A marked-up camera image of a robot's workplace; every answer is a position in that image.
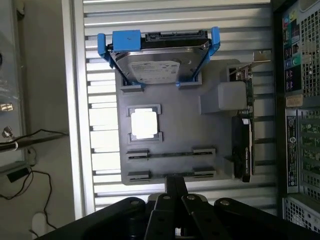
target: hard drive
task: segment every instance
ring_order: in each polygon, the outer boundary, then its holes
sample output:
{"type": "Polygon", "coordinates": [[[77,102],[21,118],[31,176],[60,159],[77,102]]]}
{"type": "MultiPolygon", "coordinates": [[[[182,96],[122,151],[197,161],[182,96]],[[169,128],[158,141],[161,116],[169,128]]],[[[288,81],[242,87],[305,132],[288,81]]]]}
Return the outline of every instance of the hard drive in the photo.
{"type": "Polygon", "coordinates": [[[112,43],[98,34],[98,53],[115,67],[123,86],[196,82],[201,67],[220,47],[219,28],[189,33],[114,31],[112,43]]]}

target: wall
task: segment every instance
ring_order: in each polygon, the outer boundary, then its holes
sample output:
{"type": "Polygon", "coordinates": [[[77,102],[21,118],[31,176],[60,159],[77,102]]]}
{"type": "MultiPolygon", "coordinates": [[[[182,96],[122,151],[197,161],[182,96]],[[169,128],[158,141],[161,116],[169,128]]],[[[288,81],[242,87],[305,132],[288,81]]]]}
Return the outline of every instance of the wall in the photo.
{"type": "MultiPolygon", "coordinates": [[[[67,93],[61,0],[26,0],[25,18],[19,23],[21,54],[25,62],[24,93],[28,132],[68,129],[67,93]]],[[[69,139],[35,145],[35,170],[52,177],[49,221],[61,227],[74,220],[69,139]]],[[[0,179],[0,193],[16,193],[23,179],[0,179]]],[[[0,199],[0,239],[31,239],[32,217],[41,212],[49,194],[48,177],[34,175],[28,191],[16,199],[0,199]]]]}

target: white square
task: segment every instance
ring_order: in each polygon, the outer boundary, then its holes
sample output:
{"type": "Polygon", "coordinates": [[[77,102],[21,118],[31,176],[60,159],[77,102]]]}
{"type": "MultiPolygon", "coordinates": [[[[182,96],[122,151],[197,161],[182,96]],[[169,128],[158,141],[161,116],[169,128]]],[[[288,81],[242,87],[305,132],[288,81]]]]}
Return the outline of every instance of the white square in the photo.
{"type": "Polygon", "coordinates": [[[132,135],[136,139],[153,139],[158,133],[157,113],[151,108],[138,108],[131,114],[132,135]]]}

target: hard drive label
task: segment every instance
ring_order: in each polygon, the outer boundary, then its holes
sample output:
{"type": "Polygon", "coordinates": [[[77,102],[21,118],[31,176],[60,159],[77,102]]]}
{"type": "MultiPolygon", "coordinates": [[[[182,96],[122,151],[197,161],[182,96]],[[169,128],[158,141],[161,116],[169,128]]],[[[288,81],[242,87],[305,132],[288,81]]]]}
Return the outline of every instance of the hard drive label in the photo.
{"type": "Polygon", "coordinates": [[[287,185],[298,186],[297,117],[286,117],[287,185]]]}
{"type": "Polygon", "coordinates": [[[136,80],[144,84],[174,83],[180,63],[176,61],[136,61],[129,63],[136,80]]]}

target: black mount arm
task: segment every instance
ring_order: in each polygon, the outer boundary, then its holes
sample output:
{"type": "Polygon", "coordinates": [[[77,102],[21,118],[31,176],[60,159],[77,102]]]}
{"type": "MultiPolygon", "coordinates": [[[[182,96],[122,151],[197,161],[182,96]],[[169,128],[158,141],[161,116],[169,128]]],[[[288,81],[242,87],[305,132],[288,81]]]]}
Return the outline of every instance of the black mount arm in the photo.
{"type": "Polygon", "coordinates": [[[39,239],[212,240],[320,239],[301,226],[230,198],[210,205],[189,194],[183,177],[165,179],[165,193],[148,202],[128,197],[50,232],[39,239]]]}

